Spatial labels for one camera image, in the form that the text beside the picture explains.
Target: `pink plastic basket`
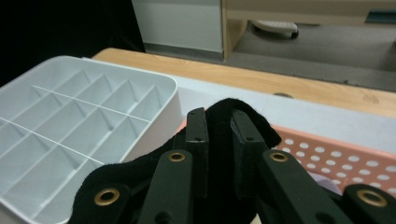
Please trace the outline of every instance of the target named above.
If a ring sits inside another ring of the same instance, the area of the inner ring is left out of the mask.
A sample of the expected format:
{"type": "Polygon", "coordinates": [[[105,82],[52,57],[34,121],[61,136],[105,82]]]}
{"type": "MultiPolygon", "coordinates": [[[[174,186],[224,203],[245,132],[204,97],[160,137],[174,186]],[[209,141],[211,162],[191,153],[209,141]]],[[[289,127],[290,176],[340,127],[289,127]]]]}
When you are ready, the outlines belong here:
{"type": "Polygon", "coordinates": [[[324,175],[343,191],[364,183],[396,198],[396,154],[272,125],[282,137],[276,149],[289,152],[306,171],[324,175]]]}

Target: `metal rivet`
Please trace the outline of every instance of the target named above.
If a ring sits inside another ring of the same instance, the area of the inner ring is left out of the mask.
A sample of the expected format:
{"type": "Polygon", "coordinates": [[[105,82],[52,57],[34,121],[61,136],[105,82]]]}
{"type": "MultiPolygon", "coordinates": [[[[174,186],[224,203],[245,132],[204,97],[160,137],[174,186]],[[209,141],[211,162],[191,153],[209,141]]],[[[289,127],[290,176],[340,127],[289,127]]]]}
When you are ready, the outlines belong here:
{"type": "Polygon", "coordinates": [[[282,153],[278,153],[278,152],[272,153],[270,155],[270,157],[271,157],[271,159],[273,159],[273,161],[287,161],[288,160],[287,156],[283,155],[282,153]]]}
{"type": "Polygon", "coordinates": [[[168,157],[169,161],[184,161],[184,159],[186,159],[186,156],[182,153],[172,153],[169,155],[168,157]]]}
{"type": "Polygon", "coordinates": [[[120,197],[120,192],[115,188],[102,189],[95,196],[95,203],[99,206],[113,204],[120,197]]]}
{"type": "Polygon", "coordinates": [[[362,201],[372,206],[385,207],[388,205],[387,200],[382,195],[372,190],[360,189],[358,190],[357,194],[362,201]]]}

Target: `tray compartment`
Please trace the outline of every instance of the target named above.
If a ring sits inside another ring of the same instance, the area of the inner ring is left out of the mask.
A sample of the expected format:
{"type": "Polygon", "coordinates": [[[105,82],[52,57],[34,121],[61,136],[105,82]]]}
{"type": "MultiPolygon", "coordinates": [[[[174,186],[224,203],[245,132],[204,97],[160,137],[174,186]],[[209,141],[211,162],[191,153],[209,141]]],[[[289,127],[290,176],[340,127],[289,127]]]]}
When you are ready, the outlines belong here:
{"type": "Polygon", "coordinates": [[[97,78],[98,76],[89,78],[84,70],[79,70],[54,91],[73,97],[86,89],[91,84],[92,80],[97,78]]]}
{"type": "Polygon", "coordinates": [[[70,195],[76,194],[85,177],[101,165],[95,161],[86,161],[59,192],[52,194],[53,198],[46,200],[48,203],[43,207],[43,210],[38,212],[34,220],[37,223],[66,222],[71,216],[71,207],[74,201],[74,197],[70,195]]]}
{"type": "Polygon", "coordinates": [[[158,97],[157,88],[152,86],[130,114],[131,116],[151,121],[155,118],[162,105],[163,103],[158,97]]]}
{"type": "Polygon", "coordinates": [[[12,121],[28,130],[34,130],[70,101],[70,98],[50,93],[12,121]]]}
{"type": "Polygon", "coordinates": [[[60,141],[76,128],[91,112],[94,106],[79,101],[71,101],[62,110],[50,117],[35,132],[52,141],[60,141]]]}
{"type": "Polygon", "coordinates": [[[111,92],[113,90],[108,79],[106,76],[101,76],[76,98],[94,105],[100,105],[111,95],[111,92]]]}
{"type": "Polygon", "coordinates": [[[8,123],[0,128],[1,144],[0,144],[0,158],[12,149],[12,146],[18,144],[28,132],[8,123]]]}
{"type": "Polygon", "coordinates": [[[135,118],[126,118],[92,154],[92,158],[103,163],[120,162],[149,123],[135,118]]]}
{"type": "Polygon", "coordinates": [[[29,134],[0,159],[0,194],[11,188],[54,146],[53,143],[29,134]]]}
{"type": "Polygon", "coordinates": [[[137,105],[137,102],[138,99],[134,95],[131,83],[125,81],[103,102],[102,106],[128,114],[137,105]]]}
{"type": "Polygon", "coordinates": [[[84,155],[91,155],[112,134],[124,116],[98,108],[63,141],[62,145],[84,155]]]}
{"type": "Polygon", "coordinates": [[[33,86],[17,86],[0,93],[0,118],[13,120],[43,97],[43,92],[33,86]]]}
{"type": "Polygon", "coordinates": [[[6,192],[3,199],[32,217],[41,210],[49,195],[69,180],[84,160],[75,152],[57,146],[6,192]]]}

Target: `gray floor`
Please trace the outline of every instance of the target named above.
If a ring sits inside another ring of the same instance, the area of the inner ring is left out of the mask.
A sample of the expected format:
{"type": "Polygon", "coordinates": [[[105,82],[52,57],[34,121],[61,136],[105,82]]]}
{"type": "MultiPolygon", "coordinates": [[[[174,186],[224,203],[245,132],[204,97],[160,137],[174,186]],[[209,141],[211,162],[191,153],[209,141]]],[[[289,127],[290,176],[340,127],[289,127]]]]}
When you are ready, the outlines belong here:
{"type": "Polygon", "coordinates": [[[251,70],[396,91],[396,28],[297,24],[300,35],[257,31],[249,24],[231,57],[146,45],[147,52],[251,70]]]}

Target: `white plastic tray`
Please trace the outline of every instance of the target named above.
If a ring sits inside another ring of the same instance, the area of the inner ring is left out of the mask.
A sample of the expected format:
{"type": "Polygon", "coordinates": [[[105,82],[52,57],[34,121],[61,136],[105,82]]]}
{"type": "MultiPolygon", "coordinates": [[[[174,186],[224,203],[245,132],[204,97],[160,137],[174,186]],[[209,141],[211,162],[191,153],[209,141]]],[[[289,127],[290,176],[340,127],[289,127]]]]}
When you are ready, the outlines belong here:
{"type": "Polygon", "coordinates": [[[155,149],[183,120],[163,74],[67,56],[0,89],[0,202],[29,223],[66,222],[95,168],[155,149]]]}

